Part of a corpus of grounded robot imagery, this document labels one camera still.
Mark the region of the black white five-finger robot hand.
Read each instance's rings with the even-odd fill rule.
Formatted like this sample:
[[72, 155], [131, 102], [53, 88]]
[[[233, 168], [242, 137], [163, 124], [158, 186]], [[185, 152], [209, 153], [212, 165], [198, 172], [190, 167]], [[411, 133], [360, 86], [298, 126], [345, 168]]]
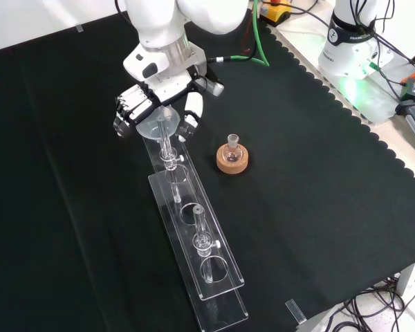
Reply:
[[175, 76], [156, 75], [137, 83], [116, 97], [113, 128], [119, 136], [126, 137], [157, 108], [186, 97], [184, 116], [176, 130], [177, 138], [185, 142], [194, 134], [202, 118], [202, 90], [207, 87], [207, 79], [199, 75], [194, 66]]

